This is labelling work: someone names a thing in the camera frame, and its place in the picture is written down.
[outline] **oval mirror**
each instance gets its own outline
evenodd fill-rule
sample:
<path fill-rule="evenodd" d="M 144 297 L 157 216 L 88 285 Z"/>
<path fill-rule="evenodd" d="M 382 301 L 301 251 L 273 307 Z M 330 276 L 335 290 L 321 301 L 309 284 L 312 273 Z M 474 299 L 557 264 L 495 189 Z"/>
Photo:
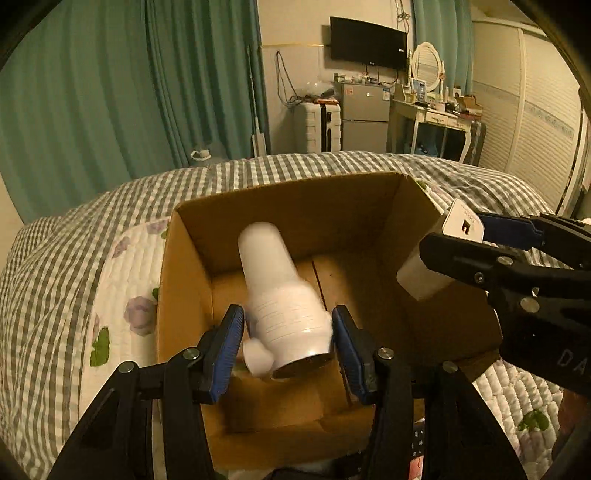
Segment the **oval mirror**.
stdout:
<path fill-rule="evenodd" d="M 413 78 L 424 81 L 426 90 L 432 92 L 439 85 L 441 73 L 441 59 L 437 49 L 429 42 L 423 42 L 417 46 L 413 54 Z"/>

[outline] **silver refrigerator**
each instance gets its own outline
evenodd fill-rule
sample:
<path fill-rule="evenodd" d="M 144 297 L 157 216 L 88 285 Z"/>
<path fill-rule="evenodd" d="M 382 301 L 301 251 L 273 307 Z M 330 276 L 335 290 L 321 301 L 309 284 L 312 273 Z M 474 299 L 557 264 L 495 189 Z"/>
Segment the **silver refrigerator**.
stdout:
<path fill-rule="evenodd" d="M 390 89 L 381 85 L 339 83 L 342 149 L 386 152 Z"/>

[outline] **white plastic bottle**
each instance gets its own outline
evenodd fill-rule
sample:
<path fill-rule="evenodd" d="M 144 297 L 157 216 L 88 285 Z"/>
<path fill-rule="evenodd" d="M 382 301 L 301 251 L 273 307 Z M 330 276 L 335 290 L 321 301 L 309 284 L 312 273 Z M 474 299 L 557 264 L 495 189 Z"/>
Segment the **white plastic bottle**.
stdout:
<path fill-rule="evenodd" d="M 277 227 L 249 225 L 238 238 L 238 250 L 249 294 L 251 338 L 243 351 L 251 374 L 282 378 L 321 364 L 330 353 L 330 314 L 298 276 Z M 295 362 L 303 359 L 308 360 L 298 368 Z"/>

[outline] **wall-mounted tv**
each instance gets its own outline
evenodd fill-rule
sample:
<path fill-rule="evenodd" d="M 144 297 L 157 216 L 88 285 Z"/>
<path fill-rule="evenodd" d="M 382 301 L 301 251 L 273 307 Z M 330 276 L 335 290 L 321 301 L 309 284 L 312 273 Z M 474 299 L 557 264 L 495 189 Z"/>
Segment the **wall-mounted tv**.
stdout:
<path fill-rule="evenodd" d="M 330 17 L 330 57 L 365 65 L 406 68 L 407 34 L 350 18 Z"/>

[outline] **teal curtain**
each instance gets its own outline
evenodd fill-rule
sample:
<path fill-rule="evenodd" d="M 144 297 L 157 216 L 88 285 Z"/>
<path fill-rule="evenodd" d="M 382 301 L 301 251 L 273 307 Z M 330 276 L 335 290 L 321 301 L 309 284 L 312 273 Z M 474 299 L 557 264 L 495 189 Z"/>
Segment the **teal curtain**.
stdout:
<path fill-rule="evenodd" d="M 416 43 L 432 43 L 445 61 L 445 86 L 472 91 L 474 35 L 469 0 L 413 0 Z"/>
<path fill-rule="evenodd" d="M 63 0 L 0 71 L 0 173 L 25 223 L 186 167 L 251 156 L 246 46 L 266 106 L 255 0 Z"/>

